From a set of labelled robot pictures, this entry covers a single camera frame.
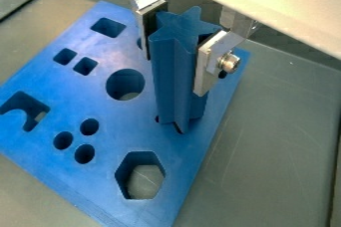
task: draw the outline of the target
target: square hole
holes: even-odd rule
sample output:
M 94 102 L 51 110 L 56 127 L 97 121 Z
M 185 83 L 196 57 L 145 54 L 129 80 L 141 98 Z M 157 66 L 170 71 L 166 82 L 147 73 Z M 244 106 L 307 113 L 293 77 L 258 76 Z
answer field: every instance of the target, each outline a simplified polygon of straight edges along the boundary
M 106 35 L 107 37 L 117 38 L 123 30 L 126 29 L 126 25 L 121 24 L 117 21 L 110 20 L 109 18 L 102 18 L 98 23 L 91 27 L 91 29 Z
M 59 63 L 60 65 L 69 65 L 69 63 L 73 61 L 78 53 L 67 48 L 65 48 L 59 54 L 55 56 L 54 61 Z
M 74 71 L 87 76 L 91 73 L 91 71 L 95 69 L 98 64 L 99 63 L 97 61 L 94 61 L 89 57 L 85 57 L 78 63 L 78 65 L 75 66 Z

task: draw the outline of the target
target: hole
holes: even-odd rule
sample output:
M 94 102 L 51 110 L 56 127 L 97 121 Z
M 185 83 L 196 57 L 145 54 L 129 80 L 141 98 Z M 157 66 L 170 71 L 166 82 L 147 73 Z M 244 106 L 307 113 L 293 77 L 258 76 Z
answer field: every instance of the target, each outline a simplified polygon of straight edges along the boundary
M 81 125 L 81 132 L 83 135 L 94 135 L 99 130 L 101 124 L 97 119 L 86 119 Z
M 226 76 L 228 76 L 228 72 L 226 72 L 226 71 L 221 71 L 221 72 L 218 73 L 218 77 L 220 77 L 221 79 L 225 79 Z
M 74 52 L 73 50 L 65 48 L 59 54 L 55 56 L 54 61 L 56 63 L 59 63 L 60 65 L 69 65 L 69 63 L 73 61 L 73 59 L 75 58 L 75 56 L 78 55 L 77 52 Z
M 126 27 L 127 26 L 125 24 L 113 21 L 109 18 L 102 18 L 91 29 L 110 38 L 117 38 L 122 34 Z
M 71 146 L 73 140 L 73 134 L 67 131 L 63 131 L 56 135 L 54 145 L 59 150 L 65 150 Z
M 143 48 L 142 38 L 138 39 L 137 44 L 138 44 L 138 47 L 142 49 Z
M 135 167 L 127 181 L 127 190 L 131 199 L 153 199 L 163 185 L 165 176 L 157 165 Z
M 131 69 L 119 70 L 107 80 L 107 93 L 118 101 L 131 100 L 142 93 L 145 83 L 141 72 Z
M 75 159 L 81 164 L 87 164 L 95 157 L 95 149 L 90 144 L 83 144 L 75 152 Z
M 127 199 L 155 198 L 166 178 L 161 161 L 151 151 L 130 152 L 115 172 Z
M 27 114 L 23 129 L 31 131 L 50 112 L 50 108 L 23 92 L 18 92 L 0 107 L 0 114 L 22 110 Z
M 74 71 L 87 76 L 98 66 L 98 62 L 85 57 L 74 68 Z

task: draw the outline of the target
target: small circular hole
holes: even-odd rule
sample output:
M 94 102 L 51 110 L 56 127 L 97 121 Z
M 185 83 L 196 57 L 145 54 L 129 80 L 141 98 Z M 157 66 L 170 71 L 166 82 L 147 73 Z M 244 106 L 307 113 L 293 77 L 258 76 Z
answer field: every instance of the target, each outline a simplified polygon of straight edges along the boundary
M 87 164 L 95 157 L 95 149 L 90 144 L 79 146 L 75 152 L 75 159 L 81 164 Z
M 59 150 L 67 149 L 73 144 L 74 136 L 70 132 L 60 132 L 54 140 L 54 145 Z
M 101 124 L 97 119 L 86 119 L 81 125 L 81 132 L 83 135 L 94 135 L 99 130 Z

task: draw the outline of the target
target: silver bracket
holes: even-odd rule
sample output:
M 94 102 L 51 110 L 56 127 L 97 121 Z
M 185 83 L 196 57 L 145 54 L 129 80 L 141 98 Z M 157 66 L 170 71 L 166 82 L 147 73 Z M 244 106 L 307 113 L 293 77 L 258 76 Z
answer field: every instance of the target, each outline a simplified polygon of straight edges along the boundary
M 150 59 L 149 35 L 157 30 L 157 12 L 169 9 L 165 0 L 130 0 L 141 28 L 143 55 Z
M 229 31 L 221 30 L 210 36 L 209 40 L 197 50 L 197 67 L 193 91 L 204 96 L 214 86 L 221 71 L 236 72 L 240 59 L 232 54 L 233 48 L 257 31 L 260 23 L 222 7 L 220 24 Z

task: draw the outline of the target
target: gray table surface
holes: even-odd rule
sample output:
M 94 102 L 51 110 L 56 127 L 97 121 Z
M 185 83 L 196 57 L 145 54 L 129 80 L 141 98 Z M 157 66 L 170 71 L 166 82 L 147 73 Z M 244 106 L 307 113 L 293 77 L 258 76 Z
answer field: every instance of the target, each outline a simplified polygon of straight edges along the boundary
M 0 84 L 99 0 L 35 0 L 0 24 Z M 107 0 L 129 6 L 127 0 Z M 341 73 L 253 42 L 232 104 L 174 226 L 328 221 Z M 0 156 L 0 226 L 99 226 Z

